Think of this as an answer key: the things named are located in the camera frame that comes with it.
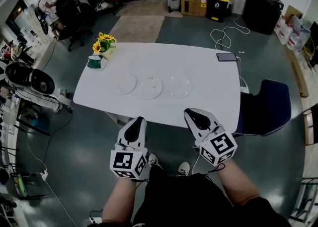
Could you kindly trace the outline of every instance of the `navy chair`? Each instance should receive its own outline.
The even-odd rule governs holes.
[[[238,128],[234,135],[270,135],[284,127],[291,114],[288,86],[265,79],[258,95],[241,93]]]

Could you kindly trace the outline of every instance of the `smartphone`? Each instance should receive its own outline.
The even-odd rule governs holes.
[[[217,57],[220,62],[238,60],[234,53],[217,53]]]

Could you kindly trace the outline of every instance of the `concrete floor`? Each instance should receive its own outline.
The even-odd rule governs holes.
[[[227,18],[228,26],[235,26],[234,18]],[[98,32],[109,32],[117,19],[111,14],[100,17],[93,27],[94,35],[88,36],[84,47],[75,45],[74,49],[78,48],[68,52],[62,43],[56,45],[44,71],[57,86],[75,91]],[[199,17],[166,17],[157,42],[214,48],[209,34],[214,28],[223,29],[224,24]],[[281,81],[289,87],[292,120],[283,129],[267,137],[238,137],[238,150],[234,156],[237,164],[259,188],[262,197],[268,199],[278,213],[288,217],[298,195],[305,156],[304,122],[299,115],[302,105],[296,80],[275,35],[255,32],[243,35],[234,29],[227,29],[227,33],[232,40],[229,51],[241,57],[241,74],[250,92],[257,94],[265,78]],[[83,227],[89,211],[101,210],[115,185],[116,178],[109,170],[109,156],[120,126],[101,111],[76,104],[72,108],[73,119],[67,128],[54,136],[45,163],[49,172],[47,182],[77,225]],[[65,110],[52,115],[50,130],[64,125],[69,118]],[[188,161],[191,166],[194,164],[197,153],[191,148],[194,140],[187,129],[148,122],[147,137],[148,150],[158,156],[169,174],[176,173],[183,161]],[[33,152],[40,159],[44,156],[48,139],[48,136],[38,133],[29,139]],[[20,149],[17,162],[24,163],[29,172],[39,172],[41,163],[29,152],[25,135],[21,132],[17,145]],[[211,165],[201,158],[194,172],[206,173],[210,169]],[[220,185],[215,173],[211,174],[211,178]],[[72,226],[46,184],[38,177],[31,180],[27,186],[29,193],[47,196],[40,201],[23,202],[30,226]],[[135,212],[143,201],[145,185],[143,183],[137,190]]]

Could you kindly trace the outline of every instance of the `beige rug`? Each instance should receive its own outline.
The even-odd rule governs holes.
[[[163,16],[121,16],[110,31],[117,42],[156,42]]]
[[[167,0],[138,0],[127,2],[116,16],[165,16],[182,18],[183,15],[175,10],[168,12]]]

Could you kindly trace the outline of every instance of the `white bottle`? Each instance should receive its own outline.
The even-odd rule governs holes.
[[[285,45],[292,32],[293,28],[290,24],[282,26],[278,33],[278,39],[280,40],[280,43]]]
[[[286,43],[287,48],[290,50],[294,50],[299,40],[300,40],[300,33],[298,31],[292,33],[288,39],[288,42]]]
[[[280,16],[280,18],[279,18],[279,20],[274,28],[274,31],[277,35],[279,34],[279,31],[281,30],[281,28],[283,26],[285,26],[285,24],[286,24],[285,17]]]

